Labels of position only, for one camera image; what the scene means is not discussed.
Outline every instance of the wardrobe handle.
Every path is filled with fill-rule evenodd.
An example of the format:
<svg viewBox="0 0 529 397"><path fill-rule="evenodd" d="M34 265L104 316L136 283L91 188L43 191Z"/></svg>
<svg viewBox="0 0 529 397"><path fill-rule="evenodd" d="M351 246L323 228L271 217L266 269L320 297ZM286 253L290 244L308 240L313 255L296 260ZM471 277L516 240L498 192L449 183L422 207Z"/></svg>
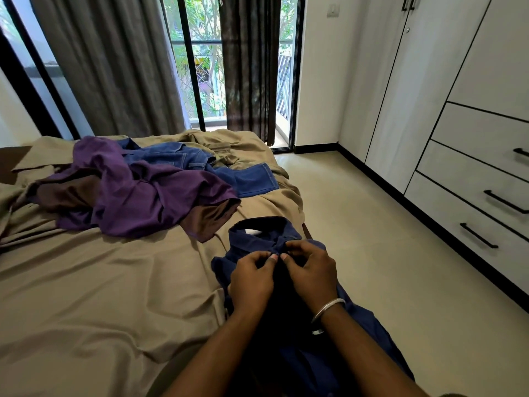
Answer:
<svg viewBox="0 0 529 397"><path fill-rule="evenodd" d="M520 212L522 214L529 213L529 209L522 209L521 207L516 206L514 203L509 202L508 200L505 200L503 198L500 198L498 195L494 195L493 192L490 189L487 189L486 191L483 191L491 198L494 198L495 200L499 200L503 204L507 205L508 207L512 207L515 211Z"/></svg>
<svg viewBox="0 0 529 397"><path fill-rule="evenodd" d="M529 157L529 152L526 152L521 147L517 147L516 149L513 149L512 151L515 152L515 153L523 154L524 156Z"/></svg>
<svg viewBox="0 0 529 397"><path fill-rule="evenodd" d="M404 0L404 2L402 3L402 11L407 11L408 10L406 8L406 1L408 1L408 0Z"/></svg>
<svg viewBox="0 0 529 397"><path fill-rule="evenodd" d="M469 228L466 223L459 223L459 225L461 227L463 227L465 230L467 230L469 233L471 233L473 236L475 236L478 240L480 240L481 242L483 242L486 246L488 246L489 248L492 248L492 249L496 249L498 246L497 245L494 245L494 244L491 244L489 241L487 241L485 238L483 238L481 235L479 235L478 233L476 233L475 231L473 231L471 228Z"/></svg>
<svg viewBox="0 0 529 397"><path fill-rule="evenodd" d="M409 3L409 10L410 11L413 11L415 9L415 0L412 0L410 3Z"/></svg>

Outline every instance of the balcony railing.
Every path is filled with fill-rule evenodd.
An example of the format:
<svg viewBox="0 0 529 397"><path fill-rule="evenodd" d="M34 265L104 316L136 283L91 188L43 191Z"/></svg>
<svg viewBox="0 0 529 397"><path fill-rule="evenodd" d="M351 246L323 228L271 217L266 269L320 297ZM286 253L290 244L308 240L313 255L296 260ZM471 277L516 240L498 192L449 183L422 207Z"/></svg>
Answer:
<svg viewBox="0 0 529 397"><path fill-rule="evenodd" d="M184 103L191 120L197 119L193 84L189 71L186 48L183 40L171 41L180 80ZM220 40L193 40L193 54L197 72L198 87L204 118L225 119L226 90L224 88L224 61ZM292 39L279 41L276 110L289 118L290 106L290 65L292 60Z"/></svg>

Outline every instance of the person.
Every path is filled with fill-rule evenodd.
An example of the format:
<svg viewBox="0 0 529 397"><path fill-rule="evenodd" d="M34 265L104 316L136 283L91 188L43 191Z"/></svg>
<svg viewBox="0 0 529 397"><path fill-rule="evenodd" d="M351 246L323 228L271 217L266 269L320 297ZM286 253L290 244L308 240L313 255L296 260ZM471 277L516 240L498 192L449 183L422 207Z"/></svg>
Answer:
<svg viewBox="0 0 529 397"><path fill-rule="evenodd" d="M289 241L286 245L288 254L281 254L281 259L296 292L316 314L337 298L336 263L325 250L307 241ZM304 256L307 263L298 266L291 256ZM255 263L260 259L266 259L266 263L258 269ZM164 397L224 395L274 290L272 274L277 260L275 254L258 251L237 262L228 287L233 314L183 369ZM427 396L341 304L327 309L321 316L321 324L346 361L362 395Z"/></svg>

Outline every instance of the curtain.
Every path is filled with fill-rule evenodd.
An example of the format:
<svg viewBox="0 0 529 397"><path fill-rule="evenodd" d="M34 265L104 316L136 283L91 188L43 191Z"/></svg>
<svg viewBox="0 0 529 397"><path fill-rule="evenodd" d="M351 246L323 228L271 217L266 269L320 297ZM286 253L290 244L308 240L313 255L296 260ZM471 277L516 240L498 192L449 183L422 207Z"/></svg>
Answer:
<svg viewBox="0 0 529 397"><path fill-rule="evenodd" d="M281 0L219 0L228 129L276 133Z"/></svg>
<svg viewBox="0 0 529 397"><path fill-rule="evenodd" d="M31 0L95 135L190 128L160 0Z"/></svg>

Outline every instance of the silver bracelet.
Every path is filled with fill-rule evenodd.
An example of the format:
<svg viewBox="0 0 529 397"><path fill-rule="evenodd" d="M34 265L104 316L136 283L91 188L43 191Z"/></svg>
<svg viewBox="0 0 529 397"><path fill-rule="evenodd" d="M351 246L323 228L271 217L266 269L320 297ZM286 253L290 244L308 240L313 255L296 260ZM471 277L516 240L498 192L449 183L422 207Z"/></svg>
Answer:
<svg viewBox="0 0 529 397"><path fill-rule="evenodd" d="M329 309L333 305L338 304L340 302L345 304L346 300L342 300L341 298L336 298L335 300L332 300L332 301L328 302L327 304L323 305L323 307L320 309L320 311L314 316L314 318L312 319L311 323L314 323L316 320L318 320L321 317L321 315L323 315L325 313L325 311L327 309Z"/></svg>

